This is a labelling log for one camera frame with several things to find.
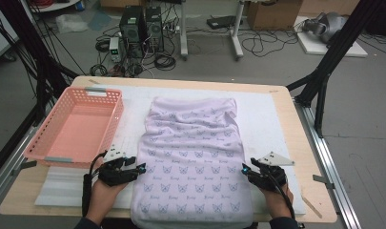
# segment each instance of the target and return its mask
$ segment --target white mat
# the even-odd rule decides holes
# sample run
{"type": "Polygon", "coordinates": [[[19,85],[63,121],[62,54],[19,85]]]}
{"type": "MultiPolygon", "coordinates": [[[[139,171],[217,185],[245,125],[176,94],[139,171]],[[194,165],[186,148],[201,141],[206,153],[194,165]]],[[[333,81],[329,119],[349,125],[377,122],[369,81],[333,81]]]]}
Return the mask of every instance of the white mat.
{"type": "MultiPolygon", "coordinates": [[[[308,19],[308,17],[298,16],[294,25],[297,25],[303,21],[308,19]]],[[[302,27],[295,27],[295,31],[302,31],[302,27]]],[[[299,32],[297,34],[299,43],[302,46],[303,50],[307,54],[319,54],[323,55],[327,52],[326,44],[323,43],[318,36],[312,34],[311,31],[307,32],[299,32]]],[[[366,57],[368,53],[366,53],[358,43],[354,42],[353,46],[347,51],[345,56],[351,57],[366,57]]]]}
{"type": "MultiPolygon", "coordinates": [[[[260,158],[271,151],[289,157],[274,101],[269,94],[116,85],[95,85],[94,87],[119,89],[123,92],[125,110],[112,145],[116,151],[126,152],[127,156],[136,156],[139,138],[145,133],[144,121],[151,107],[152,99],[156,96],[162,96],[178,99],[232,97],[237,104],[236,122],[243,141],[246,164],[257,171],[256,167],[251,164],[250,158],[260,158]]],[[[287,173],[290,189],[295,196],[295,212],[305,214],[305,205],[300,195],[294,169],[287,166],[283,166],[283,168],[287,173]]],[[[83,174],[84,171],[77,171],[76,173],[67,168],[50,168],[35,204],[81,206],[83,174]]],[[[131,196],[132,184],[120,193],[114,207],[129,209],[131,196]]],[[[264,196],[253,185],[252,200],[255,213],[267,213],[264,196]]]]}

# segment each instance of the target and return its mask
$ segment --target cardboard box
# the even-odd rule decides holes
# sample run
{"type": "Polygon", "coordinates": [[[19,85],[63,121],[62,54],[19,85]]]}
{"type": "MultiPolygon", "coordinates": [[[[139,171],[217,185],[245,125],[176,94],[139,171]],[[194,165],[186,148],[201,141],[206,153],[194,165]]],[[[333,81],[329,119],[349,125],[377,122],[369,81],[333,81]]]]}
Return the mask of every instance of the cardboard box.
{"type": "Polygon", "coordinates": [[[103,8],[123,10],[125,6],[145,6],[145,0],[100,0],[103,8]]]}
{"type": "Polygon", "coordinates": [[[304,0],[300,15],[318,16],[321,12],[335,11],[341,15],[351,15],[359,0],[304,0]]]}
{"type": "Polygon", "coordinates": [[[271,6],[251,3],[247,21],[255,31],[291,30],[302,2],[303,0],[279,0],[271,6]]]}

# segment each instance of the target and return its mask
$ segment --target desk leg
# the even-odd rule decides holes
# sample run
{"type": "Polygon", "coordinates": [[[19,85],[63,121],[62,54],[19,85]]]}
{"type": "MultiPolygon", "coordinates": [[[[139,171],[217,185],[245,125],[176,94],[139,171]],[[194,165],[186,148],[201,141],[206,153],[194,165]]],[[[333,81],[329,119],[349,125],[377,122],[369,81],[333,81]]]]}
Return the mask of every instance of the desk leg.
{"type": "Polygon", "coordinates": [[[240,46],[239,39],[237,38],[237,33],[239,32],[239,26],[240,26],[240,20],[242,18],[243,8],[244,8],[244,1],[240,0],[237,8],[237,13],[236,13],[236,21],[234,22],[234,30],[231,31],[231,38],[234,43],[234,49],[236,50],[236,60],[243,57],[243,51],[240,46]]]}
{"type": "Polygon", "coordinates": [[[189,50],[187,48],[187,33],[186,33],[186,12],[184,5],[186,0],[181,1],[181,28],[180,28],[180,51],[184,60],[187,60],[189,50]]]}

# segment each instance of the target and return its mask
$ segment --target black post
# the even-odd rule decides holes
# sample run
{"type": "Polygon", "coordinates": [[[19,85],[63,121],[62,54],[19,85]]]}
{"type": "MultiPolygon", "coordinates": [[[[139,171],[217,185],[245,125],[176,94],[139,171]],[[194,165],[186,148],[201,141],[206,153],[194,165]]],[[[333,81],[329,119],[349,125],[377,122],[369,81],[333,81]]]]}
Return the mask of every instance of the black post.
{"type": "Polygon", "coordinates": [[[383,3],[386,0],[360,0],[317,68],[310,75],[287,86],[292,91],[306,85],[301,94],[295,97],[295,101],[304,107],[310,107],[318,94],[315,129],[319,137],[323,137],[322,121],[329,77],[383,3]]]}

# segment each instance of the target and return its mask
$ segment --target folded cloth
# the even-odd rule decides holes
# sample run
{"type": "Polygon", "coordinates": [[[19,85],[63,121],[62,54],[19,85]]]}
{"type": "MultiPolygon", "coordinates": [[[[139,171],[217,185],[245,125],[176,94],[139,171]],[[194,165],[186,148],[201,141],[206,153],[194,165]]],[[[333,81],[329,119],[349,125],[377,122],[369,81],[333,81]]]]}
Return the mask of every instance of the folded cloth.
{"type": "Polygon", "coordinates": [[[147,173],[134,182],[133,223],[157,229],[252,224],[235,116],[231,98],[154,99],[139,141],[137,162],[147,163],[147,173]]]}

